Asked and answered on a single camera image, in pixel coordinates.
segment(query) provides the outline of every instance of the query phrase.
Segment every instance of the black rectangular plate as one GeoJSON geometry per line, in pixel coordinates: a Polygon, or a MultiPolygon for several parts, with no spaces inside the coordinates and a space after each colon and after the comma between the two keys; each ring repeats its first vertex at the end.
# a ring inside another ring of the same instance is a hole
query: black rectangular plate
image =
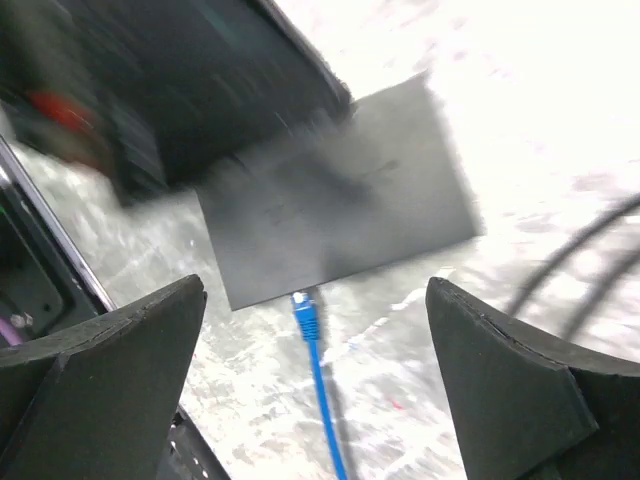
{"type": "Polygon", "coordinates": [[[423,76],[309,137],[219,162],[197,188],[233,310],[476,234],[423,76]]]}

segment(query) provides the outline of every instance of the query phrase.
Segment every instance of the marble surface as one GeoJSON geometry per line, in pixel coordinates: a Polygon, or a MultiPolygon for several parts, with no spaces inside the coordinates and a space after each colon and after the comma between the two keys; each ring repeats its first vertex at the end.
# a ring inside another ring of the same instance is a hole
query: marble surface
{"type": "MultiPolygon", "coordinates": [[[[483,235],[321,288],[353,478],[463,479],[424,307],[433,275],[503,307],[519,282],[640,184],[640,4],[565,0],[280,0],[356,97],[429,71],[483,235]]],[[[105,182],[21,152],[118,304],[188,273],[209,292],[182,403],[235,479],[329,479],[307,352],[288,299],[231,313],[197,199],[136,214],[105,182]]],[[[613,259],[630,216],[576,255],[523,312],[551,332],[613,259]]],[[[640,269],[578,341],[640,361],[640,269]]]]}

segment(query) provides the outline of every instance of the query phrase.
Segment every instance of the cable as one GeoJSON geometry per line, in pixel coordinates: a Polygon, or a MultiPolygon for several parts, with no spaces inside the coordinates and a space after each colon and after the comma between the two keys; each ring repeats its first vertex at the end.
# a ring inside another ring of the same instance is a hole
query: cable
{"type": "Polygon", "coordinates": [[[11,347],[20,345],[23,342],[20,332],[4,317],[0,317],[0,336],[2,336],[11,347]]]}
{"type": "Polygon", "coordinates": [[[596,287],[591,291],[586,301],[569,319],[561,338],[571,341],[600,302],[606,298],[607,294],[611,292],[618,281],[638,262],[640,262],[640,248],[623,257],[622,260],[605,273],[598,281],[596,287]]]}
{"type": "Polygon", "coordinates": [[[327,434],[327,443],[329,444],[329,452],[331,453],[333,466],[336,470],[336,476],[338,480],[347,480],[347,471],[342,461],[338,439],[333,428],[333,423],[331,422],[331,411],[322,378],[322,367],[320,366],[320,354],[318,352],[320,327],[316,306],[308,293],[296,292],[291,296],[291,301],[293,303],[293,313],[302,332],[302,339],[309,345],[313,380],[316,386],[318,404],[320,406],[320,412],[322,413],[322,423],[324,424],[324,430],[327,434]]]}
{"type": "Polygon", "coordinates": [[[540,286],[540,284],[547,278],[556,268],[560,266],[573,252],[584,245],[592,237],[603,231],[613,222],[619,218],[631,213],[633,210],[640,207],[640,194],[636,194],[628,200],[622,202],[618,208],[611,210],[610,212],[597,218],[593,223],[587,226],[584,230],[580,231],[575,237],[573,237],[564,247],[556,251],[545,262],[545,264],[537,272],[529,277],[529,279],[522,285],[520,292],[513,300],[511,305],[507,308],[506,313],[512,317],[518,315],[523,305],[529,300],[531,294],[540,286]]]}

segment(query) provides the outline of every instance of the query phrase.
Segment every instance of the blue ethernet cable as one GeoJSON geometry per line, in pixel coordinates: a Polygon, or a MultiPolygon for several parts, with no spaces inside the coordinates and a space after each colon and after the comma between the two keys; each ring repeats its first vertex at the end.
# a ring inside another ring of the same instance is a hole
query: blue ethernet cable
{"type": "Polygon", "coordinates": [[[311,355],[311,369],[313,371],[313,380],[316,386],[316,394],[318,396],[318,404],[322,413],[322,423],[327,434],[327,443],[333,466],[336,470],[338,480],[347,480],[347,471],[344,468],[340,447],[336,438],[333,423],[331,422],[331,411],[329,410],[329,402],[327,400],[327,392],[322,378],[322,367],[320,366],[320,354],[318,352],[318,341],[320,340],[320,327],[318,322],[318,312],[316,305],[308,293],[296,292],[291,296],[293,303],[293,313],[298,321],[300,330],[302,331],[302,339],[309,345],[309,353],[311,355]]]}

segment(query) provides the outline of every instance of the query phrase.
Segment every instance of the purple cable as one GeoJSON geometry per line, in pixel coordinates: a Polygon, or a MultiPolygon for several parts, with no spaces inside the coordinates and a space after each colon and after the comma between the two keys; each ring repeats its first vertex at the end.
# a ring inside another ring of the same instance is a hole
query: purple cable
{"type": "Polygon", "coordinates": [[[10,346],[20,345],[22,340],[22,335],[16,327],[11,325],[11,322],[4,317],[0,317],[0,336],[4,338],[10,346]]]}

